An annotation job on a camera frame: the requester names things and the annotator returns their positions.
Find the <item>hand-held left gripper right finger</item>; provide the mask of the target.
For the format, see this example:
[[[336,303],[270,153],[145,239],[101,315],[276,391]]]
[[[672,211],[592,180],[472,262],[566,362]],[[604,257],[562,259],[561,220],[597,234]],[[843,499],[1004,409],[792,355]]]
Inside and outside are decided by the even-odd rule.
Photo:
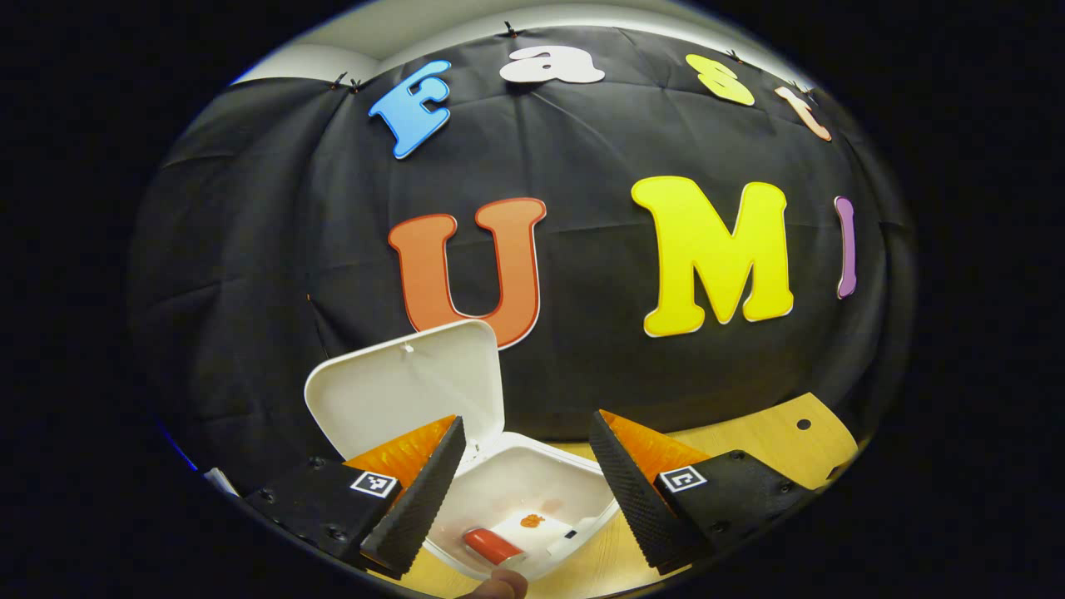
[[[752,453],[708,458],[626,418],[593,414],[589,441],[644,560],[661,574],[715,560],[810,503],[813,489]]]

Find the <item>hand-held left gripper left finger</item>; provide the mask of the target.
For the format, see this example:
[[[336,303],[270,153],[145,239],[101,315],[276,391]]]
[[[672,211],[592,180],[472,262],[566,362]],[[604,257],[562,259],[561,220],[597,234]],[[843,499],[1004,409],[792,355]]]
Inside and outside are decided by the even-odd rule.
[[[450,414],[349,462],[313,456],[245,501],[297,541],[354,568],[409,572],[466,448]]]

